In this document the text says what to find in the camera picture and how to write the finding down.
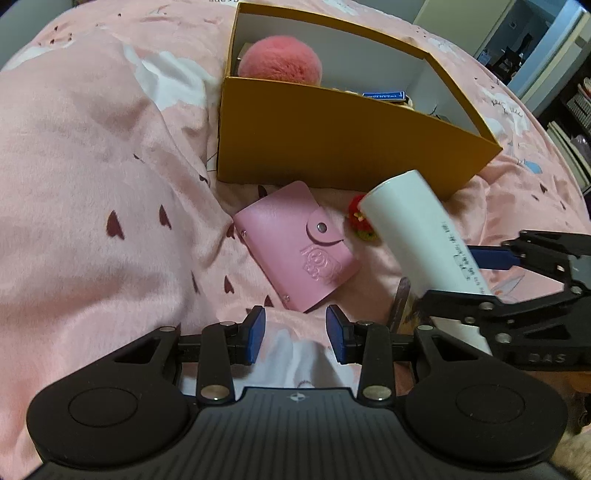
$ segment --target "pink fluffy ball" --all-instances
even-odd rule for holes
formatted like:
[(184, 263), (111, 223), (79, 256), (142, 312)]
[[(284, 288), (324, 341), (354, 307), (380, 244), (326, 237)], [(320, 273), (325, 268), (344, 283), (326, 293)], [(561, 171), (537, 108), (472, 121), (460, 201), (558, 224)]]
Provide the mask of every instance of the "pink fluffy ball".
[(238, 66), (238, 76), (320, 85), (322, 64), (305, 43), (277, 35), (259, 40), (246, 51)]

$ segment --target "blue label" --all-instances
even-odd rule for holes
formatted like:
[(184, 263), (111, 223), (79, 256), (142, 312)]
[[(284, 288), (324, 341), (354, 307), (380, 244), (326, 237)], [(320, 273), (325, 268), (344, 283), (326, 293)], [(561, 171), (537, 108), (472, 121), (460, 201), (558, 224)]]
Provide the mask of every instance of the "blue label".
[(364, 93), (364, 97), (374, 98), (376, 100), (388, 100), (390, 102), (403, 102), (406, 100), (406, 92), (375, 92)]

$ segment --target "fabric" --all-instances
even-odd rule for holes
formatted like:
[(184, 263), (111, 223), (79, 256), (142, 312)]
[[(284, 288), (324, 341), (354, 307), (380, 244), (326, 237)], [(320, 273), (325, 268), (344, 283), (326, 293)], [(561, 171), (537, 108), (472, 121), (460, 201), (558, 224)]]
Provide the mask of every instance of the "fabric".
[[(432, 52), (449, 71), (504, 147), (447, 202), (467, 243), (496, 245), (521, 229), (591, 233), (556, 147), (476, 60), (352, 0), (277, 3), (384, 31)], [(328, 348), (324, 310), (337, 303), (353, 320), (383, 322), (401, 272), (383, 245), (345, 227), (355, 192), (314, 190), (363, 266), (309, 314), (280, 307), (231, 221), (275, 188), (218, 183), (206, 168), (235, 6), (96, 0), (49, 24), (0, 73), (5, 480), (39, 464), (25, 425), (37, 392), (162, 325), (197, 333), (264, 304), (260, 361), (235, 369), (239, 387), (355, 387), (358, 367), (337, 365)], [(558, 288), (515, 271), (487, 280), (504, 282), (515, 300)]]

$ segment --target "heart pattern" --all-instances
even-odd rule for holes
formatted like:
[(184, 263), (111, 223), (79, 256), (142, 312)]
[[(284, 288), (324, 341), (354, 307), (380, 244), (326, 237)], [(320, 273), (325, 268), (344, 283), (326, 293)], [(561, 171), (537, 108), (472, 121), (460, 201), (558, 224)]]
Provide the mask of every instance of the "heart pattern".
[(199, 289), (197, 288), (197, 282), (195, 281), (195, 275), (191, 271), (191, 280), (193, 280), (193, 290), (195, 293), (199, 293)]
[(227, 275), (223, 278), (223, 290), (226, 293), (234, 293), (234, 287)]
[(119, 223), (119, 219), (117, 218), (117, 214), (114, 210), (111, 212), (109, 219), (107, 220), (107, 235), (109, 235), (111, 238), (118, 236), (122, 240), (125, 240), (123, 229), (121, 228), (121, 224)]
[(164, 210), (164, 205), (160, 205), (160, 225), (167, 226), (169, 230), (173, 229), (168, 220), (168, 215), (166, 215), (166, 210)]

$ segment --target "metal screw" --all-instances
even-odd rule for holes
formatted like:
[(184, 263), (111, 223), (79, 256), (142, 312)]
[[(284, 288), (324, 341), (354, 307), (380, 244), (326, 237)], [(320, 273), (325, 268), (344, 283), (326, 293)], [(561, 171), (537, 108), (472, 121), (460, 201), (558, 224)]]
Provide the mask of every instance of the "metal screw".
[(208, 385), (201, 389), (201, 396), (208, 400), (223, 400), (230, 391), (223, 385)]
[(511, 343), (513, 338), (511, 338), (511, 335), (509, 335), (508, 333), (497, 333), (495, 335), (495, 340), (497, 341), (497, 343)]
[(363, 396), (370, 400), (387, 400), (392, 396), (392, 390), (383, 385), (370, 385), (363, 389)]

